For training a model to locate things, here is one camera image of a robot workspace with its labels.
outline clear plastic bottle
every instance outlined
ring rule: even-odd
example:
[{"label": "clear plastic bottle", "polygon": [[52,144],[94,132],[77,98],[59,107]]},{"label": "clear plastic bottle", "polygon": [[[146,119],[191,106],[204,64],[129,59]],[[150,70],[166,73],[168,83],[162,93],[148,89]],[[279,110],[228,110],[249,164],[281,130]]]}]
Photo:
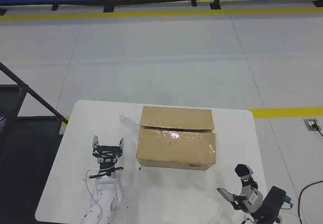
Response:
[{"label": "clear plastic bottle", "polygon": [[130,128],[137,136],[140,133],[140,125],[133,122],[130,118],[125,117],[123,114],[119,115],[120,122],[124,124],[127,128]]}]

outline gray floor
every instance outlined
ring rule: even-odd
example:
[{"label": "gray floor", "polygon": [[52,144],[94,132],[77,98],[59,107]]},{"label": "gray floor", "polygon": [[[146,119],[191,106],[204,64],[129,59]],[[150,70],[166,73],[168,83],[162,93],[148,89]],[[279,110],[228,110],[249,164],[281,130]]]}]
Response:
[{"label": "gray floor", "polygon": [[[236,109],[323,106],[320,13],[5,21],[0,60],[66,116],[79,99]],[[0,72],[3,83],[13,82]],[[31,97],[20,112],[48,114]],[[323,130],[323,117],[317,119]],[[303,118],[255,123],[268,188],[279,186],[296,200],[305,185],[323,179],[323,139],[307,131]],[[302,210],[308,223],[323,223],[323,184],[304,193]]]}]

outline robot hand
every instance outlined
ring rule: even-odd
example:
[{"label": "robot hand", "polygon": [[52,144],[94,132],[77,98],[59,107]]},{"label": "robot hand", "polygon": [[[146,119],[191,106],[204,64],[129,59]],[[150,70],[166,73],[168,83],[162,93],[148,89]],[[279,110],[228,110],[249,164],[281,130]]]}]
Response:
[{"label": "robot hand", "polygon": [[235,210],[242,210],[250,214],[254,219],[254,223],[285,223],[281,216],[279,216],[279,211],[284,202],[290,204],[291,207],[294,205],[285,191],[273,186],[263,200],[263,195],[258,191],[258,184],[252,178],[252,169],[247,165],[238,164],[235,172],[241,178],[241,193],[240,195],[231,194],[223,188],[218,188],[218,192],[224,199],[230,202]]}]

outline yellow floor line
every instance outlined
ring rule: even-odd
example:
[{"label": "yellow floor line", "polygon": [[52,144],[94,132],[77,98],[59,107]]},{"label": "yellow floor line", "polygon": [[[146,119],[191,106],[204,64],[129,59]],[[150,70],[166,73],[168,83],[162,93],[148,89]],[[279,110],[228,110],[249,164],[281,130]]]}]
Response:
[{"label": "yellow floor line", "polygon": [[178,10],[178,11],[140,11],[113,13],[75,13],[51,15],[16,15],[9,16],[8,12],[0,16],[0,21],[17,20],[70,20],[78,18],[113,18],[135,16],[188,16],[188,15],[224,15],[224,14],[285,14],[285,13],[314,13],[323,12],[323,8],[273,8],[273,9],[244,9],[244,10]]},{"label": "yellow floor line", "polygon": [[255,119],[261,118],[293,118],[293,117],[309,117],[323,116],[323,106],[315,106],[309,108],[265,108],[250,109]]}]

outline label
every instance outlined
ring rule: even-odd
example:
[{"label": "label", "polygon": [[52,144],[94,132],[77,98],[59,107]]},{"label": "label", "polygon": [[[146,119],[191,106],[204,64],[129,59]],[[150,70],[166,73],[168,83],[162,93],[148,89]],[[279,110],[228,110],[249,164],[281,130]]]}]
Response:
[{"label": "label", "polygon": [[255,202],[257,201],[257,199],[258,199],[258,195],[256,194],[256,193],[252,193],[252,195],[251,195],[251,197],[250,197],[250,199],[249,199],[249,202],[252,204],[252,205],[254,205],[255,204]]}]

